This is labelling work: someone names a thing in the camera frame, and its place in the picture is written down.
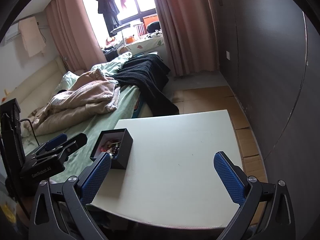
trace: towel hanging on wall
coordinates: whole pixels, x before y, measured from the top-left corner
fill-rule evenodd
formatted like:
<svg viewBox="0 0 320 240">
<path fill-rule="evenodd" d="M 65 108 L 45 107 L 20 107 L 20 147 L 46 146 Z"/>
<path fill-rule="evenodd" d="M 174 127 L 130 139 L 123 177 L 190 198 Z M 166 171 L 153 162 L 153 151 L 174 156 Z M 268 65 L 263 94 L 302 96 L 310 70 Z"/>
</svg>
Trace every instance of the towel hanging on wall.
<svg viewBox="0 0 320 240">
<path fill-rule="evenodd" d="M 39 52 L 44 52 L 45 43 L 34 16 L 19 21 L 18 27 L 21 32 L 23 46 L 28 52 L 29 57 Z"/>
</svg>

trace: headboard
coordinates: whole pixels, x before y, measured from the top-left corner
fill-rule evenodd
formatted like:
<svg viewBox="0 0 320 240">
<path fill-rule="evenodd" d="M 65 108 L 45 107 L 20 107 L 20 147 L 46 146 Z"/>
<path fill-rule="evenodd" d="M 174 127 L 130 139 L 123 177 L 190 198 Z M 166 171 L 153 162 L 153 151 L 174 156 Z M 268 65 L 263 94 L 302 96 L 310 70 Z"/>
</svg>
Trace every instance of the headboard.
<svg viewBox="0 0 320 240">
<path fill-rule="evenodd" d="M 5 102 L 16 98 L 21 109 L 20 118 L 27 118 L 33 110 L 45 106 L 66 72 L 58 56 L 24 80 Z"/>
</svg>

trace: pink curtain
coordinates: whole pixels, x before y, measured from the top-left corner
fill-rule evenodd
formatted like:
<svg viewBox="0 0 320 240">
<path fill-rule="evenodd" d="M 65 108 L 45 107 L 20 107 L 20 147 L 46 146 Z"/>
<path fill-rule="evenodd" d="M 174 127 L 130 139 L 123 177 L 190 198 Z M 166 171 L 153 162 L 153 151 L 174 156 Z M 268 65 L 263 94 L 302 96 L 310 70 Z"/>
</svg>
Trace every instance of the pink curtain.
<svg viewBox="0 0 320 240">
<path fill-rule="evenodd" d="M 208 0 L 155 0 L 155 3 L 173 75 L 217 69 Z"/>
<path fill-rule="evenodd" d="M 70 71 L 87 71 L 95 64 L 107 62 L 83 0 L 52 0 L 45 11 L 54 43 Z"/>
</svg>

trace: green duvet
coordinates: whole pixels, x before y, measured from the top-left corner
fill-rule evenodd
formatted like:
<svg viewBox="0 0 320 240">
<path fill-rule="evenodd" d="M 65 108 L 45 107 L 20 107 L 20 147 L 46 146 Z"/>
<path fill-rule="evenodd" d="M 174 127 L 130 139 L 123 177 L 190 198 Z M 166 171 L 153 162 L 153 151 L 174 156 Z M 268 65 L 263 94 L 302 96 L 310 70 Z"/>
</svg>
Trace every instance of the green duvet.
<svg viewBox="0 0 320 240">
<path fill-rule="evenodd" d="M 118 109 L 116 111 L 108 114 L 95 115 L 89 120 L 66 130 L 38 136 L 37 139 L 39 143 L 44 143 L 61 133 L 66 133 L 68 138 L 72 138 L 78 133 L 83 132 L 88 137 L 87 144 L 70 155 L 69 160 L 65 163 L 65 171 L 53 176 L 51 179 L 56 182 L 64 182 L 71 175 L 78 176 L 86 166 L 89 166 L 92 163 L 90 154 L 100 132 L 113 129 L 120 119 L 130 119 L 139 95 L 140 91 L 138 87 L 124 86 L 121 88 Z M 37 143 L 32 135 L 23 138 L 22 142 L 26 154 L 37 147 Z"/>
</svg>

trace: blue gripper pad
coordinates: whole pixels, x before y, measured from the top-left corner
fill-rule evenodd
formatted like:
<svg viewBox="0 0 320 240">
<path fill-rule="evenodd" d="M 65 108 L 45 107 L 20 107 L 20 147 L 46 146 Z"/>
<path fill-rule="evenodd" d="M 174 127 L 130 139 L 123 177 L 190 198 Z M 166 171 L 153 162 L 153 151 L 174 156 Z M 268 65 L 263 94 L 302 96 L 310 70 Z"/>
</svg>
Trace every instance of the blue gripper pad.
<svg viewBox="0 0 320 240">
<path fill-rule="evenodd" d="M 59 146 L 60 144 L 63 144 L 68 140 L 68 136 L 65 133 L 62 133 L 58 135 L 57 137 L 53 138 L 52 140 L 48 141 L 44 148 L 46 151 L 51 151 L 55 147 Z"/>
<path fill-rule="evenodd" d="M 213 158 L 213 166 L 223 185 L 226 187 L 232 201 L 240 206 L 244 203 L 244 185 L 220 153 Z"/>
<path fill-rule="evenodd" d="M 89 204 L 93 201 L 97 194 L 103 180 L 111 167 L 111 158 L 106 154 L 101 160 L 99 165 L 91 172 L 86 182 L 81 187 L 80 201 L 83 205 Z"/>
</svg>

